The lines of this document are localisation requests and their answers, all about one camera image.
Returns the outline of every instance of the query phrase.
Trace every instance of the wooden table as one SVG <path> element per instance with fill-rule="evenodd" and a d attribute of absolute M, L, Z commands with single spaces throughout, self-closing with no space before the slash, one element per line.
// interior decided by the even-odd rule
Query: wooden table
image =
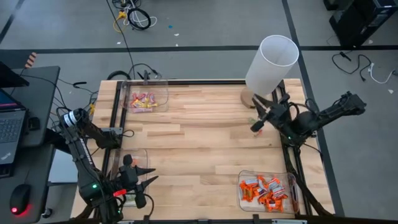
<path fill-rule="evenodd" d="M 290 100 L 304 103 L 300 80 L 284 81 Z M 117 81 L 101 82 L 93 118 L 95 125 L 101 128 L 109 127 L 116 85 Z M 263 134 L 257 138 L 250 131 L 248 119 L 257 114 L 242 105 L 239 96 L 243 88 L 244 85 L 169 85 L 167 112 L 127 113 L 124 129 L 134 130 L 135 136 L 123 138 L 121 156 L 131 149 L 145 149 L 149 167 L 156 168 L 151 174 L 159 175 L 148 188 L 148 194 L 155 200 L 151 220 L 250 219 L 258 213 L 244 212 L 238 206 L 239 172 L 283 173 L 286 168 L 278 131 L 270 124 L 264 126 Z M 315 139 L 309 139 L 307 144 L 317 147 Z M 93 142 L 88 146 L 91 152 L 97 148 Z M 307 146 L 301 151 L 308 188 L 333 213 L 319 153 Z M 104 151 L 93 156 L 98 168 L 102 166 L 103 156 Z M 84 207 L 85 203 L 76 192 L 72 217 Z M 150 202 L 140 210 L 125 207 L 123 214 L 125 220 L 142 220 L 149 211 Z M 302 203 L 300 212 L 305 213 Z M 258 214 L 260 218 L 294 217 L 279 213 Z"/>

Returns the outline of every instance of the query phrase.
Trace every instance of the concrete floor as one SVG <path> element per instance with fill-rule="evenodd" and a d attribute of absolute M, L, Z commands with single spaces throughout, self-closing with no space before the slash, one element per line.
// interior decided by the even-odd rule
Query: concrete floor
<path fill-rule="evenodd" d="M 338 46 L 328 23 L 331 12 L 326 11 L 322 0 L 287 2 L 301 47 L 328 46 L 326 40 L 330 37 L 329 44 Z M 0 2 L 0 27 L 6 24 L 16 5 L 12 0 Z M 129 46 L 144 47 L 132 53 L 134 63 L 147 63 L 167 78 L 244 78 L 256 52 L 253 49 L 264 37 L 272 34 L 292 37 L 281 0 L 142 0 L 142 8 L 156 16 L 158 23 L 144 32 L 126 29 Z M 4 39 L 0 39 L 0 60 L 38 50 L 42 54 L 38 54 L 35 67 L 58 65 L 63 80 L 87 81 L 87 88 L 96 90 L 111 72 L 128 71 L 131 66 L 127 53 L 117 53 L 124 43 L 112 23 L 105 1 L 96 4 L 89 0 L 24 1 Z M 398 14 L 395 14 L 370 38 L 371 45 L 395 45 L 396 49 L 397 25 Z M 200 48 L 203 46 L 215 48 L 203 50 Z M 218 50 L 217 46 L 242 48 Z M 63 54 L 65 51 L 60 49 L 73 50 L 72 54 Z M 87 49 L 96 49 L 96 53 L 82 53 Z M 304 76 L 306 92 L 313 93 L 321 109 L 346 91 L 357 93 L 368 104 L 365 114 L 341 118 L 324 129 L 337 190 L 347 217 L 398 220 L 395 191 L 398 180 L 394 178 L 398 156 L 395 150 L 398 77 L 379 85 L 364 72 L 367 81 L 362 82 L 358 73 L 347 75 L 332 64 L 331 56 L 337 53 L 327 49 L 302 51 L 305 68 L 297 64 L 287 77 Z M 380 80 L 398 67 L 398 50 L 352 52 L 350 57 L 354 62 L 357 54 L 367 55 L 376 64 L 374 76 Z M 356 66 L 346 60 L 338 63 L 347 70 Z M 88 95 L 80 97 L 86 93 L 64 83 L 58 86 L 68 107 L 86 105 Z M 51 220 L 40 222 L 68 218 L 74 193 L 73 185 L 51 190 L 49 204 L 59 212 Z"/>

